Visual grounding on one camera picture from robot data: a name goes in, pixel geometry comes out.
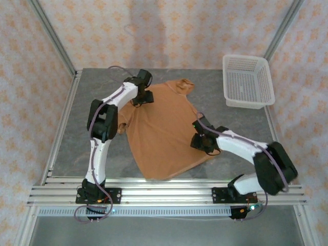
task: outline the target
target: orange t-shirt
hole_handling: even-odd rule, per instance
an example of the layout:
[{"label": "orange t-shirt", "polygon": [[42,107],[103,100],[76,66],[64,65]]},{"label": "orange t-shirt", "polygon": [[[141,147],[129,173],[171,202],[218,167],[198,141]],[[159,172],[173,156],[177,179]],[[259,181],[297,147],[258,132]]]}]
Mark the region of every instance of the orange t-shirt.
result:
[{"label": "orange t-shirt", "polygon": [[118,133],[126,130],[135,161],[146,179],[168,179],[211,158],[190,147],[197,110],[188,101],[194,84],[188,79],[152,85],[154,102],[130,103],[118,113]]}]

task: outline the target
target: t-shirt sleeve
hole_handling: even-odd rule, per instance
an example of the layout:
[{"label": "t-shirt sleeve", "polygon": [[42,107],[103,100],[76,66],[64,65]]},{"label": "t-shirt sleeve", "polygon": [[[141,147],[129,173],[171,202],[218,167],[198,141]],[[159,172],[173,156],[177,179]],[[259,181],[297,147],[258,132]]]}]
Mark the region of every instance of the t-shirt sleeve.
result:
[{"label": "t-shirt sleeve", "polygon": [[130,102],[128,102],[118,112],[118,129],[117,129],[118,134],[124,133],[125,129],[129,126],[134,110],[135,107]]},{"label": "t-shirt sleeve", "polygon": [[181,95],[190,94],[195,87],[195,85],[189,79],[186,78],[171,80],[168,81],[167,84],[172,90]]}]

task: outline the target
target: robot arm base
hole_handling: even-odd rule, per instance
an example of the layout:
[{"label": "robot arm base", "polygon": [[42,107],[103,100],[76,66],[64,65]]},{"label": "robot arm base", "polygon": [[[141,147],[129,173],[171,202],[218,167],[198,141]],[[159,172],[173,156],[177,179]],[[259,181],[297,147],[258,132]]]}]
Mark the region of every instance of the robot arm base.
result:
[{"label": "robot arm base", "polygon": [[255,192],[242,195],[234,187],[235,181],[239,179],[241,176],[243,176],[243,174],[231,180],[230,183],[228,184],[228,187],[212,188],[213,203],[218,203],[218,204],[257,203],[257,196]]},{"label": "robot arm base", "polygon": [[[105,181],[100,186],[110,194],[114,204],[120,204],[122,189],[121,188],[105,188]],[[87,181],[82,181],[81,188],[77,189],[76,204],[104,204],[110,203],[107,196],[99,189],[99,187]]]}]

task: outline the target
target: gray table surface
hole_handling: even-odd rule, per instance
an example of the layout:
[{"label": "gray table surface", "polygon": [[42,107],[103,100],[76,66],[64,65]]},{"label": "gray table surface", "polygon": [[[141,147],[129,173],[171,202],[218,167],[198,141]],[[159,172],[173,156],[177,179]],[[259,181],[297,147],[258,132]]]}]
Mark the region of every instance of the gray table surface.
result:
[{"label": "gray table surface", "polygon": [[[138,69],[130,69],[137,74]],[[223,95],[222,71],[187,69],[149,69],[153,75],[153,84],[172,79],[188,78],[195,89],[188,100],[202,111],[215,127],[225,126],[244,137],[270,142],[272,136],[264,109],[242,109],[226,106]],[[122,70],[83,69],[81,79],[73,101],[67,126],[63,135],[53,176],[78,176],[86,174],[90,157],[90,141],[86,128],[90,104],[94,99],[103,99],[118,89],[128,75]],[[250,174],[254,167],[242,158],[222,152],[219,156],[194,167],[176,178],[210,178],[228,180],[239,174]],[[137,177],[142,174],[134,161],[126,134],[116,135],[111,142],[107,162],[108,178]]]}]

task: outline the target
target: patterned wallpaper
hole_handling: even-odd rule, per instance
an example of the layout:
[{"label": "patterned wallpaper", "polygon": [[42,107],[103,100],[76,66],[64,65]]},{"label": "patterned wallpaper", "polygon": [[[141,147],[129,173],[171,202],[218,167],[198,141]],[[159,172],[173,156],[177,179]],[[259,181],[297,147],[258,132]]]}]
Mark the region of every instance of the patterned wallpaper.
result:
[{"label": "patterned wallpaper", "polygon": [[328,4],[307,0],[270,62],[280,141],[312,200],[322,245],[328,245]]},{"label": "patterned wallpaper", "polygon": [[0,5],[0,245],[13,245],[71,77],[26,0]]},{"label": "patterned wallpaper", "polygon": [[292,0],[40,0],[74,66],[221,69],[263,56]]}]

